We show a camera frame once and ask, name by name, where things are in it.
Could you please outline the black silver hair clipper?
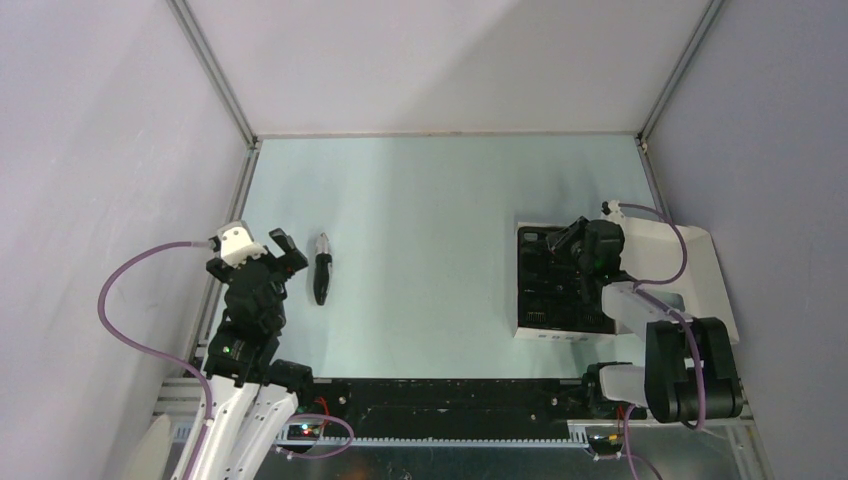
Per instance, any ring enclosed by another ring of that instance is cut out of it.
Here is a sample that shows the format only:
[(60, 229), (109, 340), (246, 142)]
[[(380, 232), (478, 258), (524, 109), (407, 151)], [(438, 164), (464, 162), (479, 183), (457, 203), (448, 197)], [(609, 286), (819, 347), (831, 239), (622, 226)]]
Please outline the black silver hair clipper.
[(315, 243), (315, 265), (313, 275), (313, 295), (317, 305), (326, 303), (332, 278), (333, 257), (330, 241), (326, 233), (321, 233)]

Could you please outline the white box lid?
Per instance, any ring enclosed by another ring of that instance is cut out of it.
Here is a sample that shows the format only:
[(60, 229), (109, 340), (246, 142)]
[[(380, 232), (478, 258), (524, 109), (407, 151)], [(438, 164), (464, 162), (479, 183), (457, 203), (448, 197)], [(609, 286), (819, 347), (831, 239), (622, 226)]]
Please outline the white box lid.
[(670, 321), (676, 310), (688, 322), (715, 318), (726, 327), (732, 345), (739, 333), (710, 234), (698, 227), (628, 218), (621, 255), (624, 279), (602, 283), (602, 312), (647, 339), (647, 325)]

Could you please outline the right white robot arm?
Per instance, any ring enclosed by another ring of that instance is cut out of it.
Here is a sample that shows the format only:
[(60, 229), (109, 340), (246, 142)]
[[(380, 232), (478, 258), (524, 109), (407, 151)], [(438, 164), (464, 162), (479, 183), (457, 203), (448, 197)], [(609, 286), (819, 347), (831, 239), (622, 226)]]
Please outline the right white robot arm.
[(640, 365), (596, 365), (597, 381), (581, 392), (588, 414), (606, 418), (627, 403), (697, 430), (742, 413), (738, 330), (705, 230), (608, 213), (544, 244), (575, 268), (589, 305), (644, 344)]

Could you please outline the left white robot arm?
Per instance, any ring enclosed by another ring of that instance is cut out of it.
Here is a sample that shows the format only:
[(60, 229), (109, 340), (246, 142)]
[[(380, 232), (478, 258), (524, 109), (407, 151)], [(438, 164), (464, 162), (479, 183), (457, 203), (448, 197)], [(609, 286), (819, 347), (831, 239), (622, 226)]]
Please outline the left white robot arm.
[(286, 284), (308, 266), (291, 236), (270, 231), (281, 255), (243, 221), (213, 237), (206, 269), (225, 285), (220, 324), (203, 360), (202, 398), (175, 479), (252, 479), (286, 420), (316, 403), (310, 367), (279, 360)]

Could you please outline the white box with black tray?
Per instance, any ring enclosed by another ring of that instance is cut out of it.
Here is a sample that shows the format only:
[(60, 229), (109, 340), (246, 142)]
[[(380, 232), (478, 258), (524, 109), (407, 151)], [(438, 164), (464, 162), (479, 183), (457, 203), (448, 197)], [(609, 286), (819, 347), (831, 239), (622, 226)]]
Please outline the white box with black tray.
[(590, 276), (546, 247), (549, 233), (568, 226), (521, 223), (516, 228), (516, 310), (514, 337), (569, 343), (614, 338), (617, 323), (602, 312), (602, 283), (615, 275)]

